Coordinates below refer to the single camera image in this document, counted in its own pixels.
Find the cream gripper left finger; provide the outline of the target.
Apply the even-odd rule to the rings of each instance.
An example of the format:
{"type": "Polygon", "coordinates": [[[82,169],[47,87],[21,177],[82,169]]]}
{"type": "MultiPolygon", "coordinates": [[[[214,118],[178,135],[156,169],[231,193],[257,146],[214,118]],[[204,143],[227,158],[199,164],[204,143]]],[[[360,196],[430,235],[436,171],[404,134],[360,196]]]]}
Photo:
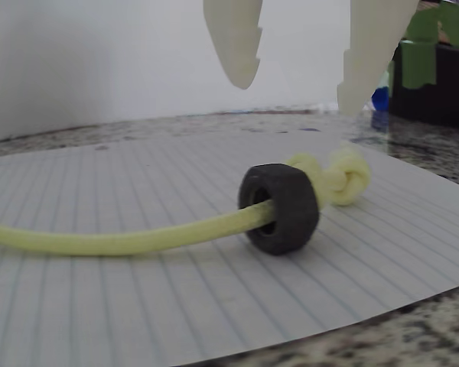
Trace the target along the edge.
{"type": "Polygon", "coordinates": [[[229,81],[248,89],[259,68],[262,0],[203,0],[203,15],[229,81]]]}

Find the cream gripper right finger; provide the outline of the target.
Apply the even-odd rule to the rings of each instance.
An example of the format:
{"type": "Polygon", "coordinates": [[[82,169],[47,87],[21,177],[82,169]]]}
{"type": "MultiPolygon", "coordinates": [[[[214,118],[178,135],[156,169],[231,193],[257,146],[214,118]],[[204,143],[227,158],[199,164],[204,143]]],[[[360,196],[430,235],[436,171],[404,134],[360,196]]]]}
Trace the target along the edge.
{"type": "Polygon", "coordinates": [[[343,53],[343,81],[337,86],[341,114],[356,115],[363,110],[417,7],[416,0],[350,3],[350,46],[343,53]]]}

